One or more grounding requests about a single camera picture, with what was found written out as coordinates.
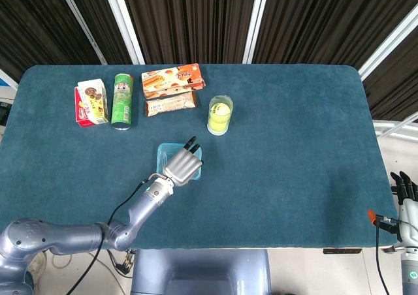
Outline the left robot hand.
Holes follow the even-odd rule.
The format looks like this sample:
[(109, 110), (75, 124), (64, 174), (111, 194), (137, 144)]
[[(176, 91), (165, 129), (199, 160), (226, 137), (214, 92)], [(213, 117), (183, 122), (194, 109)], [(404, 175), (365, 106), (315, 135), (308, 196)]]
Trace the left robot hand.
[(200, 148), (199, 144), (193, 145), (196, 138), (192, 136), (163, 167), (163, 175), (177, 187), (187, 184), (203, 165), (203, 161), (195, 155)]

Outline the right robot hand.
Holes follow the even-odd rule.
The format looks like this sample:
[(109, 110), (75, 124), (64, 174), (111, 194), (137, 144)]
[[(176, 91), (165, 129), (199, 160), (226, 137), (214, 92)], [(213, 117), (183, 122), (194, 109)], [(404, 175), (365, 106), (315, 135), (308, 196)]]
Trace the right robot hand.
[(398, 217), (392, 218), (368, 210), (368, 218), (376, 229), (376, 247), (379, 247), (379, 231), (395, 235), (397, 242), (386, 248), (386, 253), (403, 250), (417, 254), (417, 184), (404, 173), (390, 173), (395, 185), (392, 193), (397, 197)]

